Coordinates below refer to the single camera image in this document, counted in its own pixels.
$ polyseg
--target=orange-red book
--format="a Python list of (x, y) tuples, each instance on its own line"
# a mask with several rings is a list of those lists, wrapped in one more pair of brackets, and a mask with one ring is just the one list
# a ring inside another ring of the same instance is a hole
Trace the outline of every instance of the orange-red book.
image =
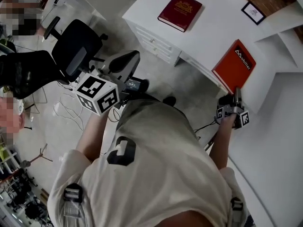
[(158, 20), (185, 32), (201, 7), (196, 0), (171, 0)]
[(255, 66), (251, 54), (240, 40), (236, 40), (212, 72), (234, 94), (236, 87), (243, 87)]

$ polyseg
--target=book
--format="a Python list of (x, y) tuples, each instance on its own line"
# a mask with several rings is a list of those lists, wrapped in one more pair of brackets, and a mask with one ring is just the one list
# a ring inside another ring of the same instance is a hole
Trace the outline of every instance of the book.
[(185, 32), (201, 7), (196, 0), (170, 0), (158, 20)]
[(234, 94), (236, 87), (243, 87), (255, 66), (256, 62), (251, 54), (240, 40), (236, 40), (212, 72)]

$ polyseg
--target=gold emblem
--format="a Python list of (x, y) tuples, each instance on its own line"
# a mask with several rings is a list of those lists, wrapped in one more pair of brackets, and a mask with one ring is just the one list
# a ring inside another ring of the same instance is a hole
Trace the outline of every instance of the gold emblem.
[(176, 6), (180, 9), (182, 9), (183, 11), (188, 12), (188, 13), (191, 13), (192, 10), (193, 10), (193, 7), (190, 6), (189, 3), (187, 3), (187, 2), (179, 1), (179, 2), (176, 3)]

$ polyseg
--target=white t-shirt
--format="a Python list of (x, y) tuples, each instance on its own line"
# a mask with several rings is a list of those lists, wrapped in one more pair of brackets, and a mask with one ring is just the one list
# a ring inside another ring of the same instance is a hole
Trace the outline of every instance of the white t-shirt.
[[(85, 220), (63, 215), (62, 194), (71, 183), (83, 188)], [(154, 227), (188, 210), (223, 227), (232, 189), (242, 197), (233, 171), (217, 169), (184, 115), (160, 102), (135, 100), (105, 155), (91, 164), (76, 150), (65, 154), (48, 211), (59, 227)]]

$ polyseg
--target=black letter print on shirt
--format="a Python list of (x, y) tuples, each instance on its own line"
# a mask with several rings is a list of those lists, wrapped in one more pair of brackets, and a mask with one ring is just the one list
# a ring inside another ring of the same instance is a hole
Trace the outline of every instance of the black letter print on shirt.
[(116, 147), (122, 141), (126, 141), (124, 155), (117, 156), (118, 150), (113, 150), (107, 157), (107, 162), (109, 164), (128, 166), (134, 161), (134, 154), (136, 152), (136, 143), (130, 138), (127, 138), (125, 136), (120, 136), (116, 141)]

